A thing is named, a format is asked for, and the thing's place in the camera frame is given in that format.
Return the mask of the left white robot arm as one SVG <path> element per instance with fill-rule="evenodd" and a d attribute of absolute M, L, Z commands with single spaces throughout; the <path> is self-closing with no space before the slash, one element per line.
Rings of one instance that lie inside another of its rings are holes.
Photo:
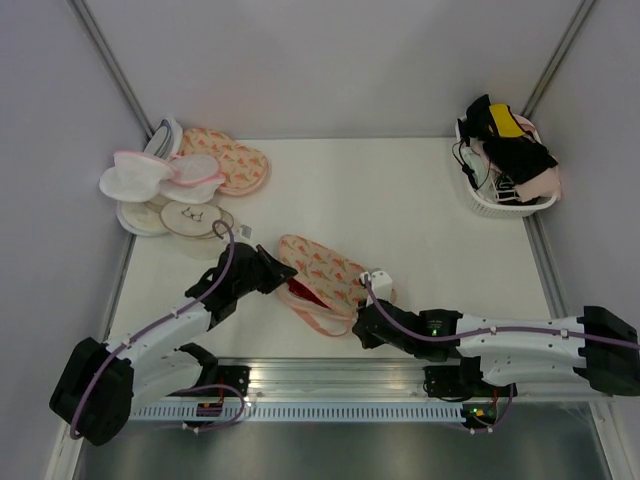
<path fill-rule="evenodd" d="M 222 383 L 217 357 L 195 344 L 229 318 L 239 301 L 269 295 L 297 275 L 262 246 L 232 243 L 165 316 L 135 333 L 73 349 L 49 401 L 72 439 L 112 440 L 132 414 L 167 396 L 241 393 Z"/>

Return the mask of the peach floral mesh laundry bag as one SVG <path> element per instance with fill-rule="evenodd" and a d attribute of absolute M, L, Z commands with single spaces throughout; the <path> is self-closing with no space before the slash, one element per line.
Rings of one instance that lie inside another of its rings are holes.
<path fill-rule="evenodd" d="M 279 299 L 312 330 L 325 337 L 350 334 L 358 303 L 367 296 L 359 282 L 365 268 L 328 247 L 292 234 L 279 239 L 278 259 L 295 268 L 298 274 L 293 279 L 304 284 L 327 307 L 295 297 L 288 291 L 287 284 L 276 290 Z"/>

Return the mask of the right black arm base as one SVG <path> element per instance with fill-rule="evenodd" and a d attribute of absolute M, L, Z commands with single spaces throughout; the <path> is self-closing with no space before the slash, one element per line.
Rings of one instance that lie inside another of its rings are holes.
<path fill-rule="evenodd" d="M 473 390 L 461 380 L 458 366 L 426 366 L 423 374 L 423 391 L 429 398 L 461 402 L 472 397 Z"/>

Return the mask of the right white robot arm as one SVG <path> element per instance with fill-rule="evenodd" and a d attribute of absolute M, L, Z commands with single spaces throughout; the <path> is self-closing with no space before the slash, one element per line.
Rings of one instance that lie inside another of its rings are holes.
<path fill-rule="evenodd" d="M 365 349 L 393 346 L 445 369 L 429 396 L 516 393 L 524 383 L 576 379 L 609 396 L 639 394 L 637 330 L 600 306 L 541 321 L 490 319 L 456 310 L 404 311 L 387 301 L 359 306 L 352 328 Z"/>

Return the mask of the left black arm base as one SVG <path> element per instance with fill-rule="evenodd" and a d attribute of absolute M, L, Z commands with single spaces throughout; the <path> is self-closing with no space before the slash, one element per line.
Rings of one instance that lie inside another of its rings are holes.
<path fill-rule="evenodd" d="M 250 385 L 251 368 L 247 365 L 221 365 L 214 377 L 215 384 L 226 385 L 237 390 L 237 393 L 224 388 L 214 390 L 218 398 L 245 397 Z"/>

